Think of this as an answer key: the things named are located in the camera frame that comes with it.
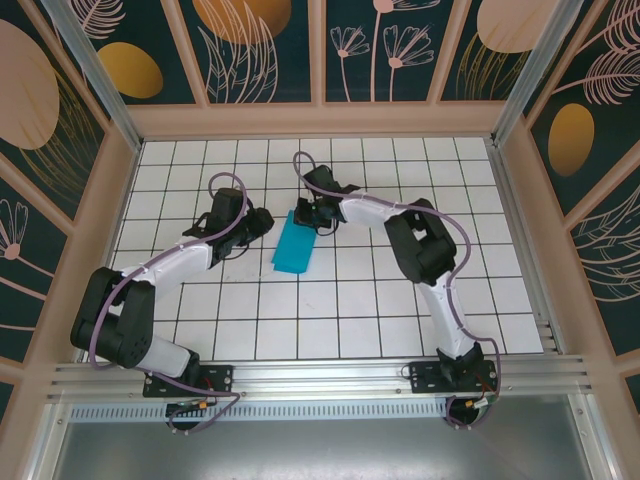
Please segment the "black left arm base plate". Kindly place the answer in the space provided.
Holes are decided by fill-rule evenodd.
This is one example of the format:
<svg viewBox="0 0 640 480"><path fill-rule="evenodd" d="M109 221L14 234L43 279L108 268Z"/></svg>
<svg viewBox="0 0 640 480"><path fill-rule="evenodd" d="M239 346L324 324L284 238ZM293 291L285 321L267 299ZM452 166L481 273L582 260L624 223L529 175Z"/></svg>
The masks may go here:
<svg viewBox="0 0 640 480"><path fill-rule="evenodd" d="M233 367L199 366L188 367L182 376L171 382L157 376L145 375L142 396L144 398L187 398L196 397L195 390L208 392L230 392L233 383Z"/></svg>

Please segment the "dark panel with orange disc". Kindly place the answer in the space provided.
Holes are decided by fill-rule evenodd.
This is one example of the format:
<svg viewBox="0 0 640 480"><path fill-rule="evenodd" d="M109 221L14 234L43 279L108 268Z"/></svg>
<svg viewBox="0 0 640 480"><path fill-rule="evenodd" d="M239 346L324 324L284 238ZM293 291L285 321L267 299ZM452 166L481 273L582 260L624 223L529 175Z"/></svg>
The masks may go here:
<svg viewBox="0 0 640 480"><path fill-rule="evenodd" d="M311 101L308 0L178 0L211 104Z"/></svg>

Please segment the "grey metal sheet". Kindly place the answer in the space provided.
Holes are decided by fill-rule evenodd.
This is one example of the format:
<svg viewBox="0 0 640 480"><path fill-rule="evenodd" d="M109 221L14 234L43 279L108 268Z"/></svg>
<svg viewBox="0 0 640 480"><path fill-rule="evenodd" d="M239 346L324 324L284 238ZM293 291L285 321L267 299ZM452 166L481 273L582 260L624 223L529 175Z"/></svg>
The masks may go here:
<svg viewBox="0 0 640 480"><path fill-rule="evenodd" d="M506 398L473 430L251 415L183 437L104 406L75 413L47 417L31 480L628 480L588 395Z"/></svg>

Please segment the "dark panel with pale circle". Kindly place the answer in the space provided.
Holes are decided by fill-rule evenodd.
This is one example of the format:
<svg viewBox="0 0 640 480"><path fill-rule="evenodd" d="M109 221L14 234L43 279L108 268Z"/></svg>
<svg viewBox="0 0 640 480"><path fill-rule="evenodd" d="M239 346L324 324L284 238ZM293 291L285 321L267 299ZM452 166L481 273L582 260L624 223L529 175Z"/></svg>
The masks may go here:
<svg viewBox="0 0 640 480"><path fill-rule="evenodd" d="M18 0L0 0L0 154L73 220L104 135Z"/></svg>

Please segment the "long aluminium mounting rail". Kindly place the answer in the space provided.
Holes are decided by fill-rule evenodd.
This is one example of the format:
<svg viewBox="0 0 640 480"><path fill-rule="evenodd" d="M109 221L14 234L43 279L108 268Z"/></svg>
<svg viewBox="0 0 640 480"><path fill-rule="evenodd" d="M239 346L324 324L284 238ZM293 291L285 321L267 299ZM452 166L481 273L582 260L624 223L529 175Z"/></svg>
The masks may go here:
<svg viewBox="0 0 640 480"><path fill-rule="evenodd" d="M406 358L318 361L241 361L232 390L249 400L387 399L411 396ZM506 355L500 396L586 394L592 391L585 363L576 355ZM107 403L142 398L144 374L86 363L56 367L46 388L51 403Z"/></svg>

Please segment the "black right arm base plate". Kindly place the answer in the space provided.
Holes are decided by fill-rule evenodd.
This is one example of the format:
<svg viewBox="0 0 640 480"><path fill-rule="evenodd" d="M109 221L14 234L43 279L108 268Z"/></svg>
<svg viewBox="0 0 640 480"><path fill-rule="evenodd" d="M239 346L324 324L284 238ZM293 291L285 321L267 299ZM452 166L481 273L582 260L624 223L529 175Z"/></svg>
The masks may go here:
<svg viewBox="0 0 640 480"><path fill-rule="evenodd" d="M493 361L483 360L475 370L452 380L442 371L439 361L416 361L408 364L409 382L418 393L481 393L497 389L497 372Z"/></svg>

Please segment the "aluminium side rail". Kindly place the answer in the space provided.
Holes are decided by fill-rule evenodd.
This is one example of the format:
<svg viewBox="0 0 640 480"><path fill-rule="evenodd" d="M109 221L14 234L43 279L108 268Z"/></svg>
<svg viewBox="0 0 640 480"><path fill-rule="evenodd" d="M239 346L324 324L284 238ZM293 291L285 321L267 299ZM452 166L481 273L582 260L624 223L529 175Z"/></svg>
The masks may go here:
<svg viewBox="0 0 640 480"><path fill-rule="evenodd" d="M504 155L491 138L484 140L489 162L503 203L506 220L514 242L525 288L531 302L533 316L546 354L566 353L562 332L550 302L548 289L541 275L533 241L526 224L514 183L508 172Z"/></svg>

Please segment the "aluminium corner post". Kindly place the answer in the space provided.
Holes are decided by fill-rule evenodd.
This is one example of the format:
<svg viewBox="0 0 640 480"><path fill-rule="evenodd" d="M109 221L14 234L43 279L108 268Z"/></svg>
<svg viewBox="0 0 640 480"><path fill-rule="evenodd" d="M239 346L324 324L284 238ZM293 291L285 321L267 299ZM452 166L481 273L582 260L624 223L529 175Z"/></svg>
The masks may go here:
<svg viewBox="0 0 640 480"><path fill-rule="evenodd" d="M491 144L494 148L500 149L508 139L579 16L583 2L584 0L558 0L556 3L491 132Z"/></svg>
<svg viewBox="0 0 640 480"><path fill-rule="evenodd" d="M94 87L128 146L138 153L141 137L100 60L92 40L106 40L126 17L123 0L39 0L52 24Z"/></svg>

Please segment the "blue cloth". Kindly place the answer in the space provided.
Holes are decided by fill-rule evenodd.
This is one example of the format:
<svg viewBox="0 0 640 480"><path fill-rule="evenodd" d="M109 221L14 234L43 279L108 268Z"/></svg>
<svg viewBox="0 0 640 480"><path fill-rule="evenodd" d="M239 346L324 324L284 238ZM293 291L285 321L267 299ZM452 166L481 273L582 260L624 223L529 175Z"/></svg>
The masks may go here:
<svg viewBox="0 0 640 480"><path fill-rule="evenodd" d="M273 258L278 272L304 274L309 266L316 240L316 231L294 221L294 211L288 212Z"/></svg>

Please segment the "dark panel with pink flowers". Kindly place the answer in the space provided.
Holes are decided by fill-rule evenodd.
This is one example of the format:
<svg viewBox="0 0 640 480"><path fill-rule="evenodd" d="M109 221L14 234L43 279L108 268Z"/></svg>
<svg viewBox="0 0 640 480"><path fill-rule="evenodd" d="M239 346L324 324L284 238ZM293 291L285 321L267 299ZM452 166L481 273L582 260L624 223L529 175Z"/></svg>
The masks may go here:
<svg viewBox="0 0 640 480"><path fill-rule="evenodd" d="M325 100L427 99L450 0L326 0Z"/></svg>

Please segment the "dark panel with large leaf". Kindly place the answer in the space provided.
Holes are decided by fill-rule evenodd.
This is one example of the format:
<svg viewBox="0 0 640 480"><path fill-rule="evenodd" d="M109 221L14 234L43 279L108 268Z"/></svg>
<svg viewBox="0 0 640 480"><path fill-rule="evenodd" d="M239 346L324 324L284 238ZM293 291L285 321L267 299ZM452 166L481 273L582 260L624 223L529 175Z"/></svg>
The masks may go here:
<svg viewBox="0 0 640 480"><path fill-rule="evenodd" d="M614 354L640 349L640 185L612 191L571 237Z"/></svg>

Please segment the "dark panel with single flower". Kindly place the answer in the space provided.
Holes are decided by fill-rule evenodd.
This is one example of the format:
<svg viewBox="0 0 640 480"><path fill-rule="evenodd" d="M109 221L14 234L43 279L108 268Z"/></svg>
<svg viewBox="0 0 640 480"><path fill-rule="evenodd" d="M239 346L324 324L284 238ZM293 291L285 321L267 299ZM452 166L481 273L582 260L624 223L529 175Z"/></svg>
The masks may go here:
<svg viewBox="0 0 640 480"><path fill-rule="evenodd" d="M0 178L0 358L25 361L66 240Z"/></svg>

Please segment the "dark panel with pale disc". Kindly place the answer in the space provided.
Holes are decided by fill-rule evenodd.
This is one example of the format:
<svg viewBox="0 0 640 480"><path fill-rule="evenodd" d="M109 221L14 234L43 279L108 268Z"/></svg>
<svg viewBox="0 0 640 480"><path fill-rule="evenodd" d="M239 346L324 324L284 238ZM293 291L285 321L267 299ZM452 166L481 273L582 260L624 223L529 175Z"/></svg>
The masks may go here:
<svg viewBox="0 0 640 480"><path fill-rule="evenodd" d="M507 99L555 0L471 0L443 101Z"/></svg>

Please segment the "dark panel with gold oval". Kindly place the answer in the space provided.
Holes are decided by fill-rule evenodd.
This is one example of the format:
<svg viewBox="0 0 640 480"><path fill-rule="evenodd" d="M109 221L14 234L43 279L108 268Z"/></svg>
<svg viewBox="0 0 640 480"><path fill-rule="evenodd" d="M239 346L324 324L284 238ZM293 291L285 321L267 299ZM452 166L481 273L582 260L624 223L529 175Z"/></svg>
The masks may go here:
<svg viewBox="0 0 640 480"><path fill-rule="evenodd" d="M161 0L69 0L127 105L195 102Z"/></svg>

